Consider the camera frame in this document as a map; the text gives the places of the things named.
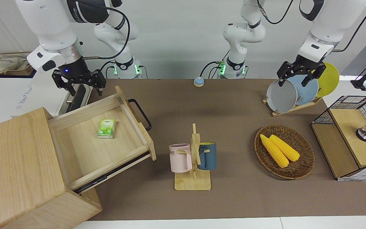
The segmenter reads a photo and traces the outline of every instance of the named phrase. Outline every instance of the brown tabletop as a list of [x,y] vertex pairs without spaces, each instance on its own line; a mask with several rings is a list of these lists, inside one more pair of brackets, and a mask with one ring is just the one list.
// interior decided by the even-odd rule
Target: brown tabletop
[[[149,134],[158,159],[97,186],[103,211],[91,220],[366,215],[366,182],[336,181],[310,127],[326,109],[324,102],[271,117],[261,100],[272,81],[206,80],[198,88],[193,80],[108,80],[103,97],[93,92],[89,102],[114,94],[115,85],[138,100],[152,122]],[[190,143],[192,123],[202,142],[217,143],[210,191],[174,190],[168,146]],[[254,138],[273,123],[290,126],[308,140],[315,154],[310,175],[283,181],[261,166]]]

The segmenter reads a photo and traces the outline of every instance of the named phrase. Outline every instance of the wooden cabinet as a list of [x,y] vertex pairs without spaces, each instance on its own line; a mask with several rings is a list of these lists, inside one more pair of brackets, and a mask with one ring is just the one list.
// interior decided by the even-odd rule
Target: wooden cabinet
[[366,142],[356,130],[366,125],[360,109],[328,109],[334,123],[312,124],[334,177],[340,181],[366,181]]
[[[73,228],[101,211],[96,185],[156,159],[116,90],[57,118],[40,108],[0,124],[0,228]],[[101,119],[118,121],[114,139],[96,138]]]

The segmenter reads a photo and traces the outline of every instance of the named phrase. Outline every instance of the corn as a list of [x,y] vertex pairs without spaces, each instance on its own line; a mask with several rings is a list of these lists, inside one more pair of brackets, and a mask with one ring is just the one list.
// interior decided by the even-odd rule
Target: corn
[[271,157],[276,161],[280,168],[289,165],[289,160],[283,155],[281,150],[265,135],[260,135],[263,146],[267,149]]
[[278,138],[276,135],[270,135],[269,139],[282,151],[282,153],[291,161],[297,161],[300,154],[295,151],[290,145]]

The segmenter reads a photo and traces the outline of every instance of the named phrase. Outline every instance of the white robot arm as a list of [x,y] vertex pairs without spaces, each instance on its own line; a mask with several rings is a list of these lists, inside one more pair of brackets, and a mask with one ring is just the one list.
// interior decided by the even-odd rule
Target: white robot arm
[[[304,18],[313,22],[313,26],[298,51],[296,61],[285,61],[278,70],[280,85],[297,74],[307,75],[302,82],[303,86],[314,78],[318,79],[325,69],[323,59],[334,50],[366,7],[366,0],[312,1],[314,6],[310,13],[301,9],[300,12]],[[248,23],[230,23],[225,27],[224,38],[230,44],[230,52],[224,60],[224,77],[235,79],[242,74],[247,55],[247,49],[242,43],[261,42],[265,37],[265,28],[260,24],[261,13],[267,19],[263,10],[264,3],[265,0],[244,0],[241,16]]]
[[224,38],[230,44],[228,57],[224,59],[222,75],[236,79],[242,75],[247,48],[242,43],[258,43],[265,38],[266,29],[261,24],[261,13],[257,0],[244,0],[241,17],[247,23],[229,23],[224,28]]
[[[29,56],[28,61],[37,71],[55,70],[52,78],[57,87],[75,94],[73,84],[87,84],[97,89],[99,94],[106,85],[100,70],[89,71],[77,42],[77,36],[70,22],[100,23],[96,35],[113,51],[120,51],[119,41],[126,41],[130,29],[130,39],[135,39],[135,25],[125,24],[125,17],[105,7],[116,8],[122,0],[16,0],[16,4],[30,29],[37,35],[40,46]],[[118,55],[116,62],[122,64],[134,60],[129,47]]]
[[312,79],[318,79],[325,65],[323,59],[338,45],[344,33],[353,26],[366,7],[366,0],[313,0],[310,13],[302,16],[313,22],[313,27],[298,51],[295,62],[285,61],[277,72],[279,85],[295,75],[307,75],[305,87]]

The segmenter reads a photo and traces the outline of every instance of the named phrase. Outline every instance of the green tissue pack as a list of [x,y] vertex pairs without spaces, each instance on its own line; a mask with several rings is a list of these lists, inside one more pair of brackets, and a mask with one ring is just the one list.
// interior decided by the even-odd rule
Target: green tissue pack
[[115,132],[115,119],[103,119],[100,122],[97,136],[100,139],[113,139]]

